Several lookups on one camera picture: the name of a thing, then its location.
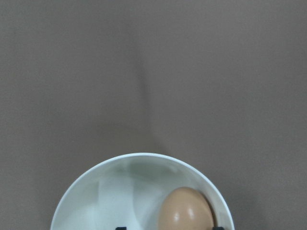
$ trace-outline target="egg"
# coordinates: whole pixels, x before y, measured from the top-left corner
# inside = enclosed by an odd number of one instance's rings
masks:
[[[162,203],[158,230],[212,230],[213,227],[210,206],[195,189],[177,188]]]

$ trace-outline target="bowl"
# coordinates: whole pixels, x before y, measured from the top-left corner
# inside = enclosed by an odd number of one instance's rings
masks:
[[[201,172],[173,157],[132,153],[106,160],[82,174],[65,192],[51,230],[157,230],[166,196],[182,186],[205,195],[218,226],[234,230],[221,193]]]

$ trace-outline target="gray surface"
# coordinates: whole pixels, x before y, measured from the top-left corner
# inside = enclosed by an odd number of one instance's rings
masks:
[[[239,229],[307,226],[307,1],[0,1],[0,225],[110,157],[195,166]]]

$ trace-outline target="bowl rim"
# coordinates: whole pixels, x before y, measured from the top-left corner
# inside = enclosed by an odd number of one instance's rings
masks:
[[[171,160],[174,162],[177,162],[179,164],[182,164],[183,166],[191,169],[192,171],[194,171],[195,173],[197,173],[199,176],[201,176],[211,187],[212,189],[216,192],[216,194],[219,196],[220,200],[222,201],[223,205],[226,208],[227,211],[227,215],[230,217],[230,223],[231,223],[231,229],[235,229],[234,227],[234,222],[229,210],[229,207],[226,203],[226,201],[224,200],[222,194],[220,193],[220,191],[217,189],[217,187],[203,174],[201,173],[199,170],[197,170],[196,168],[194,168],[193,166],[189,165],[188,163],[185,163],[184,161],[181,161],[179,159],[176,159],[174,157],[170,157],[167,155],[163,155],[163,154],[158,154],[158,153],[150,153],[150,152],[136,152],[136,153],[128,153],[128,154],[123,154],[123,155],[119,155],[116,157],[112,157],[110,159],[107,159],[105,161],[102,161],[100,163],[98,163],[97,165],[93,166],[92,168],[88,169],[87,171],[85,171],[83,174],[81,174],[70,186],[69,188],[66,190],[66,192],[64,193],[64,195],[62,196],[62,198],[60,199],[57,208],[53,214],[52,217],[52,221],[51,221],[51,226],[50,226],[50,230],[53,230],[53,225],[54,225],[54,221],[55,221],[55,217],[57,216],[57,213],[59,211],[59,207],[61,206],[61,204],[63,203],[64,199],[66,198],[66,196],[69,194],[70,190],[75,186],[75,184],[77,184],[83,177],[85,177],[85,175],[87,175],[88,173],[90,173],[91,171],[94,171],[96,168],[110,163],[112,161],[116,161],[122,158],[129,158],[129,157],[139,157],[139,156],[149,156],[149,157],[157,157],[157,158],[163,158],[163,159],[167,159],[167,160]]]

